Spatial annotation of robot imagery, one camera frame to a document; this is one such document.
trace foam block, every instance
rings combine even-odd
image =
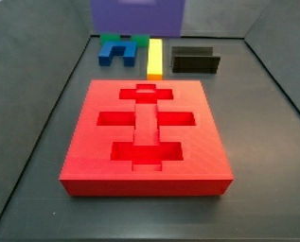
[[[106,42],[120,42],[122,40],[120,34],[104,33],[101,34],[101,45]]]
[[[233,181],[200,81],[93,81],[60,175],[72,196],[213,196]]]
[[[149,47],[150,35],[132,35],[130,40],[137,42],[137,47]]]
[[[175,46],[172,67],[175,73],[217,72],[220,57],[213,56],[213,47]]]
[[[161,39],[150,39],[148,80],[164,79],[164,46]]]
[[[98,55],[100,65],[110,66],[114,56],[124,56],[125,66],[134,66],[137,55],[136,42],[105,42]]]
[[[92,0],[98,33],[180,37],[185,0]]]

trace purple block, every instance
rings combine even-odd
[[[96,31],[180,37],[185,0],[92,0]]]

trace blue h-shaped block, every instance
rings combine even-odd
[[[110,66],[114,56],[124,56],[125,66],[134,66],[137,42],[105,42],[98,55],[100,65]]]

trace gray floor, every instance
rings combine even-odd
[[[213,46],[216,75],[175,75],[173,45]],[[70,198],[58,182],[90,80],[146,76],[98,66],[92,39],[69,80],[13,200],[0,238],[300,238],[300,116],[244,41],[167,40],[165,79],[201,79],[236,180],[219,198]]]

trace dark gray surface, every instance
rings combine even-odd
[[[70,78],[13,200],[0,219],[0,239],[84,238],[300,238],[300,116],[244,41],[165,41],[213,46],[216,75],[203,79],[236,180],[220,198],[70,198],[58,174],[90,79],[146,77],[146,51],[136,68],[114,59],[98,66],[92,39]]]
[[[245,41],[300,110],[300,0],[276,0]]]
[[[69,0],[0,2],[0,213],[88,40]]]
[[[90,0],[72,0],[90,34]],[[244,38],[271,0],[188,0],[183,36]]]

